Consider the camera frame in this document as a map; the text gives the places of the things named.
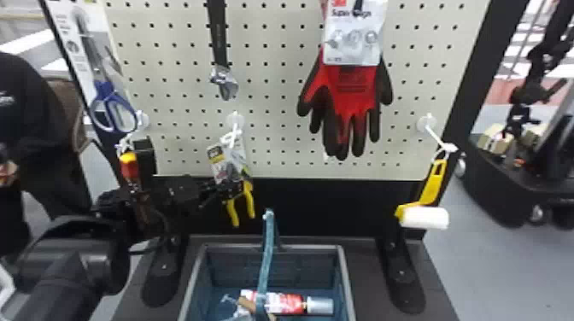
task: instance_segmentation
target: black jacket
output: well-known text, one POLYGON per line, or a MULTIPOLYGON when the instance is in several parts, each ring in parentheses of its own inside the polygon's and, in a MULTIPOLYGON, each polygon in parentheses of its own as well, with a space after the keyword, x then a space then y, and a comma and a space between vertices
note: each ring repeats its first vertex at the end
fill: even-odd
POLYGON ((71 152, 70 126, 46 81, 20 57, 0 52, 0 143, 20 165, 51 163, 71 152))

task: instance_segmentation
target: person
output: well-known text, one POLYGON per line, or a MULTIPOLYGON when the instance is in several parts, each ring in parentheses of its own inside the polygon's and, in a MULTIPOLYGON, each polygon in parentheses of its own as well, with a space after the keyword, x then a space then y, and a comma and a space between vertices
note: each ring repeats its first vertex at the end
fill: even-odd
POLYGON ((46 81, 20 57, 0 52, 0 258, 17 257, 31 238, 23 190, 51 219, 89 212, 91 198, 71 135, 46 81))

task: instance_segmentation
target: scissors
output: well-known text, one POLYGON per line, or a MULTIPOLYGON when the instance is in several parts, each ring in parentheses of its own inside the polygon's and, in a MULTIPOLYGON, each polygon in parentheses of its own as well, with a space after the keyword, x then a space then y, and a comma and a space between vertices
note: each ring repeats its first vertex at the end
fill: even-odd
POLYGON ((97 50, 96 40, 88 30, 85 17, 75 15, 79 36, 94 77, 96 98, 90 103, 88 113, 94 125, 106 132, 129 133, 138 128, 138 115, 130 103, 114 87, 103 65, 103 58, 97 50), (102 112, 107 124, 103 124, 96 112, 102 112))

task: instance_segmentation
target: paint roller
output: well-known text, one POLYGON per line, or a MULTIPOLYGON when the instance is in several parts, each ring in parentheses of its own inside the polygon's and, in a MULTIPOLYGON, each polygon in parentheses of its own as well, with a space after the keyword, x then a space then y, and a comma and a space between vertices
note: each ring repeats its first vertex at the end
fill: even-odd
POLYGON ((426 206, 436 201, 446 171, 447 159, 435 160, 419 200, 396 208, 395 216, 402 227, 438 230, 448 228, 448 211, 442 207, 426 206))

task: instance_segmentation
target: black metal frame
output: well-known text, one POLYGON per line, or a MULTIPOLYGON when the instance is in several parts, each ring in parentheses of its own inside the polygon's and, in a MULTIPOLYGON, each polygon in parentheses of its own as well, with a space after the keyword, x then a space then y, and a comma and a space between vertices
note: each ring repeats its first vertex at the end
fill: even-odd
MULTIPOLYGON (((73 82, 81 93, 77 75, 45 1, 47 0, 39 0, 73 82)), ((527 3, 528 0, 491 1, 444 130, 444 141, 466 146, 464 142, 468 139, 474 120, 483 106, 492 79, 527 3)), ((110 156, 108 160, 114 172, 119 172, 113 151, 113 145, 119 138, 100 131, 97 131, 97 134, 107 156, 110 156)), ((445 182, 451 178, 457 158, 458 155, 450 161, 445 182)), ((423 182, 259 178, 255 180, 255 201, 258 208, 275 209, 283 235, 380 236, 387 230, 385 226, 396 224, 393 217, 396 206, 414 200, 420 193, 421 183, 423 182)), ((446 184, 439 195, 439 201, 445 187, 446 184)), ((215 209, 214 211, 214 215, 202 221, 201 226, 194 226, 192 230, 218 234, 256 234, 261 230, 261 222, 249 222, 246 217, 242 217, 243 225, 240 229, 222 229, 222 226, 229 225, 227 215, 221 207, 221 213, 217 214, 215 209)), ((412 239, 422 240, 424 235, 425 231, 422 230, 406 231, 406 236, 412 239)))

